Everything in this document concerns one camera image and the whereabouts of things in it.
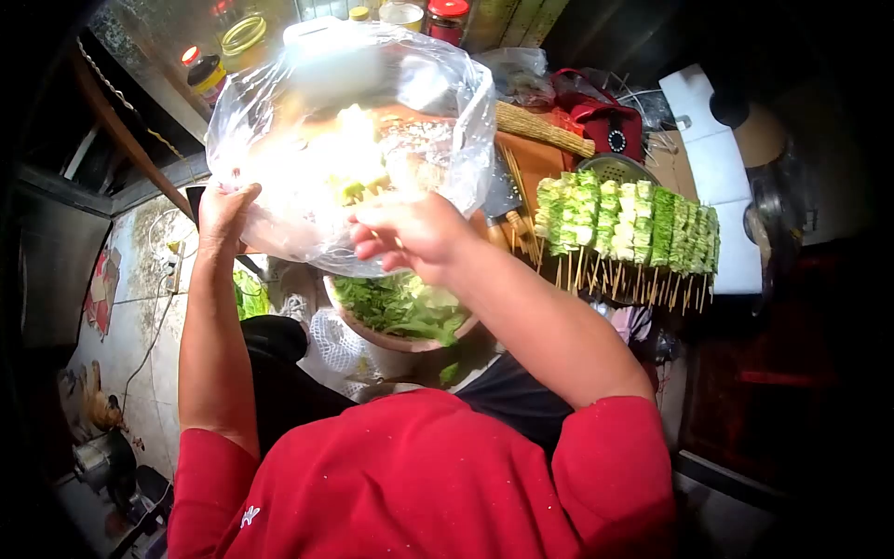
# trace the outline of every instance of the bowl of greens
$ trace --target bowl of greens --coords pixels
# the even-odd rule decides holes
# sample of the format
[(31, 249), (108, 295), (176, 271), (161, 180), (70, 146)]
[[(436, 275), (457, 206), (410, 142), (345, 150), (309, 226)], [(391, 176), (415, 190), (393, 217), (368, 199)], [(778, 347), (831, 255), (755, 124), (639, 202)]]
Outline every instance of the bowl of greens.
[(456, 343), (478, 319), (444, 289), (401, 272), (377, 278), (327, 275), (326, 293), (360, 337), (389, 350), (418, 353)]

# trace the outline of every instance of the cleaver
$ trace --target cleaver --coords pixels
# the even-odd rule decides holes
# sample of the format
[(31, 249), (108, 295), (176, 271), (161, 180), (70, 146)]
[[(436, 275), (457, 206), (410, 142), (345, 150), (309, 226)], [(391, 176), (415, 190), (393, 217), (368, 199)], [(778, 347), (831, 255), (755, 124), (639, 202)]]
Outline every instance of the cleaver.
[[(487, 238), (493, 245), (509, 251), (510, 246), (506, 242), (506, 235), (503, 234), (500, 227), (500, 217), (507, 216), (511, 224), (524, 224), (519, 219), (519, 212), (516, 211), (522, 202), (515, 181), (512, 180), (512, 175), (506, 166), (506, 161), (498, 150), (494, 151), (494, 155), (491, 184), (481, 211), (485, 214), (487, 222)], [(517, 237), (520, 239), (521, 234), (525, 231), (516, 229)]]

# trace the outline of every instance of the chopped vegetable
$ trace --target chopped vegetable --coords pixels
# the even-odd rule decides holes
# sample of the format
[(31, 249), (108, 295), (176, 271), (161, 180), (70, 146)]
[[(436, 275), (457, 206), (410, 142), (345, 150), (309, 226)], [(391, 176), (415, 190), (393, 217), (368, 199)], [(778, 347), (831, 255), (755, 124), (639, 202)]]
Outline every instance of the chopped vegetable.
[(448, 365), (447, 367), (442, 368), (441, 374), (438, 375), (438, 378), (441, 380), (441, 384), (446, 385), (447, 383), (452, 381), (453, 378), (456, 377), (456, 373), (459, 370), (460, 370), (459, 363), (452, 363), (452, 364)]
[(380, 278), (335, 277), (335, 297), (366, 327), (383, 334), (428, 338), (447, 346), (467, 313), (453, 295), (411, 272)]
[(674, 194), (666, 188), (655, 189), (652, 266), (667, 266), (673, 235)]
[(236, 292), (236, 312), (239, 320), (269, 314), (270, 300), (267, 289), (244, 270), (232, 273), (232, 286)]
[(536, 235), (553, 256), (578, 247), (603, 257), (682, 275), (717, 272), (720, 227), (714, 208), (700, 207), (650, 181), (596, 184), (591, 170), (562, 173), (537, 186)]
[(614, 226), (618, 223), (618, 184), (615, 181), (603, 182), (599, 187), (599, 214), (596, 216), (596, 252), (604, 257), (609, 256)]
[(313, 168), (305, 172), (328, 187), (336, 202), (343, 206), (378, 192), (388, 183), (381, 148), (376, 143), (375, 124), (370, 111), (358, 105), (339, 111), (337, 128), (312, 139), (309, 148), (315, 156)]

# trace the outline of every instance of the knife handle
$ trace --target knife handle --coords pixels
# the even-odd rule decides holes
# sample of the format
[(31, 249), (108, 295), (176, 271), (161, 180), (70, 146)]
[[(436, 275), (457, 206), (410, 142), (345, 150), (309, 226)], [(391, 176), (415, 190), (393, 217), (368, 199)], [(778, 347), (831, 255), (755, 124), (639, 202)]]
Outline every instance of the knife handle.
[(487, 240), (496, 248), (509, 252), (509, 244), (506, 235), (503, 234), (500, 223), (491, 217), (487, 218)]
[(525, 233), (530, 233), (524, 220), (522, 220), (519, 215), (519, 212), (514, 209), (506, 212), (506, 220), (512, 225), (512, 228), (515, 229), (515, 232), (519, 234), (519, 238)]

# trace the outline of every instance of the bottle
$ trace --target bottle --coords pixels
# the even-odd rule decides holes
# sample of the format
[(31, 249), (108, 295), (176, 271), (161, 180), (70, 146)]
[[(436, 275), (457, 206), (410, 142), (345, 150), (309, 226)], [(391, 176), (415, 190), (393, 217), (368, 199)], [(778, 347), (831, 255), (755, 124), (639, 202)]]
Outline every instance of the bottle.
[(196, 92), (199, 97), (215, 108), (221, 89), (224, 88), (226, 71), (221, 65), (221, 57), (218, 55), (201, 56), (198, 47), (193, 45), (186, 49), (180, 61), (190, 69), (186, 77), (186, 84)]

